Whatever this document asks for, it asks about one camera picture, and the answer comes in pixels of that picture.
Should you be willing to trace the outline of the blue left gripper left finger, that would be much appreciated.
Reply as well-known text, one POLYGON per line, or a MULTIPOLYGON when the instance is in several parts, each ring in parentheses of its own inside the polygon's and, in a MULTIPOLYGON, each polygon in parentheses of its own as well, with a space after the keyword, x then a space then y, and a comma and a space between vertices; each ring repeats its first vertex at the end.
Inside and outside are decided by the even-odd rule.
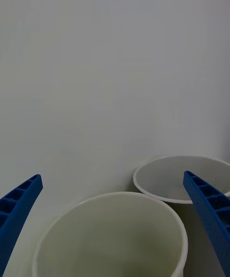
POLYGON ((0 276, 42 189, 42 178, 36 174, 0 199, 0 276))

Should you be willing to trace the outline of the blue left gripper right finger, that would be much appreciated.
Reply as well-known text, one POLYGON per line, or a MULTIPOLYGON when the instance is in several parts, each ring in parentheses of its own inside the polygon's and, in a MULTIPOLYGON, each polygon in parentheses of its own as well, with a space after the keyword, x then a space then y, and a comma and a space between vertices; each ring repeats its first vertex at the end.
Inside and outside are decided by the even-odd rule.
POLYGON ((183 186, 211 241, 225 276, 230 275, 230 199, 190 171, 183 186))

